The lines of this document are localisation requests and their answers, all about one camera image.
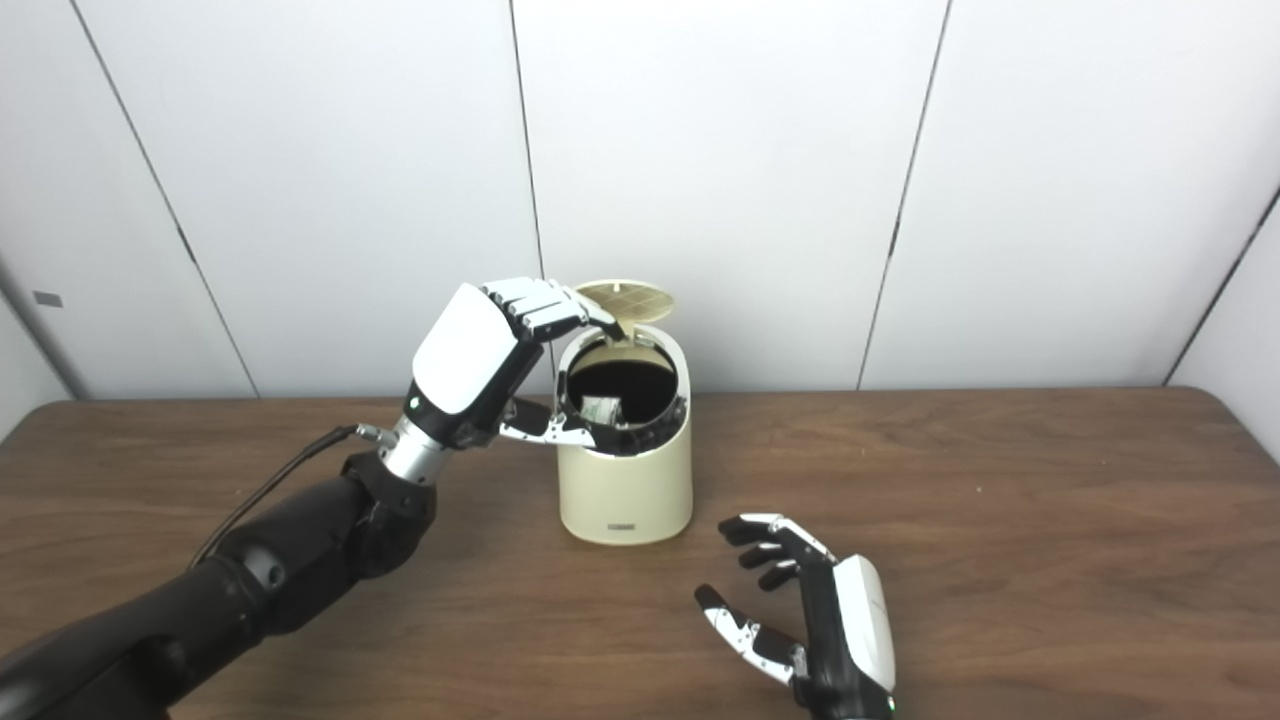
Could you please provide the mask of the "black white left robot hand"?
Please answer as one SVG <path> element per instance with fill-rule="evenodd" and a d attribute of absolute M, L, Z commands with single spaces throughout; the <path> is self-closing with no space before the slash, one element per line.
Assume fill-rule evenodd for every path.
<path fill-rule="evenodd" d="M 462 284 L 413 356 L 404 416 L 445 447 L 489 445 L 549 343 L 589 325 L 627 337 L 612 313 L 557 281 Z"/>

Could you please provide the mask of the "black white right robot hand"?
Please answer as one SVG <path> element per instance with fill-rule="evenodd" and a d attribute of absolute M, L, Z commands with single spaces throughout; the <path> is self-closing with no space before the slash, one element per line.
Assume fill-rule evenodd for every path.
<path fill-rule="evenodd" d="M 699 585 L 695 601 L 724 643 L 787 687 L 813 719 L 892 719 L 895 646 L 874 564 L 860 553 L 836 556 L 782 514 L 739 514 L 717 530 L 744 550 L 741 568 L 767 569 L 758 580 L 763 591 L 799 583 L 806 632 L 804 641 L 792 638 L 731 606 L 712 585 Z"/>

